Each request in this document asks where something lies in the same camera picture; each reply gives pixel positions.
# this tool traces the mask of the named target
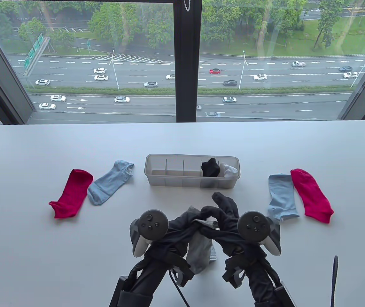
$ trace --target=white sock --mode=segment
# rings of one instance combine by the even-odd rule
[[[237,178],[238,177],[238,170],[232,166],[227,165],[224,162],[219,164],[219,168],[221,171],[219,172],[218,177],[224,178]]]

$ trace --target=red car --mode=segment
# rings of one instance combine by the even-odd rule
[[[210,69],[209,70],[209,73],[210,74],[220,74],[221,71],[219,69],[217,69],[217,68],[213,68],[213,69]]]

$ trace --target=red sock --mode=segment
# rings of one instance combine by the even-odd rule
[[[330,202],[324,196],[316,180],[307,171],[302,169],[291,170],[293,185],[302,198],[305,206],[305,215],[329,224],[334,213]]]
[[[93,176],[81,169],[72,169],[62,196],[49,205],[55,211],[55,219],[67,219],[76,216],[87,195],[87,188],[93,181]]]

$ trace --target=black sock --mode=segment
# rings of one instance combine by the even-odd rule
[[[217,177],[221,171],[215,158],[209,159],[208,162],[202,162],[201,169],[203,170],[203,177]]]

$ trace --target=plastic organizer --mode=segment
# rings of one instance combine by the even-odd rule
[[[201,163],[215,158],[236,168],[236,178],[203,177]],[[150,185],[165,187],[201,187],[212,189],[232,189],[241,176],[239,160],[235,157],[217,155],[162,155],[150,154],[144,167]]]

